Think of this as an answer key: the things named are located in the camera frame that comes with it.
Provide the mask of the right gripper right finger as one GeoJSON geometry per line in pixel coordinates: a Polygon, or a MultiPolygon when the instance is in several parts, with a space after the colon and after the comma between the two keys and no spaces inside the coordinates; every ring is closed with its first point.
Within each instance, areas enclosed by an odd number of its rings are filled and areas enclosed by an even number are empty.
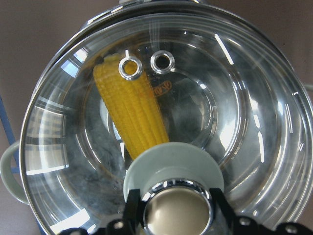
{"type": "Polygon", "coordinates": [[[226,220],[228,228],[230,230],[233,230],[235,219],[236,219],[236,213],[234,212],[233,208],[228,203],[224,193],[222,192],[220,188],[210,188],[209,192],[213,200],[218,204],[226,220]]]}

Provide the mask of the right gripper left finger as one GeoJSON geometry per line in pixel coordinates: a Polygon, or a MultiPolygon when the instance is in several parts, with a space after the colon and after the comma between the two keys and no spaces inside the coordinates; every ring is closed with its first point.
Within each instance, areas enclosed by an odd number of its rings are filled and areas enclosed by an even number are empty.
{"type": "Polygon", "coordinates": [[[128,193],[122,220],[127,230],[144,228],[144,213],[147,202],[143,201],[140,189],[131,189],[128,193]]]}

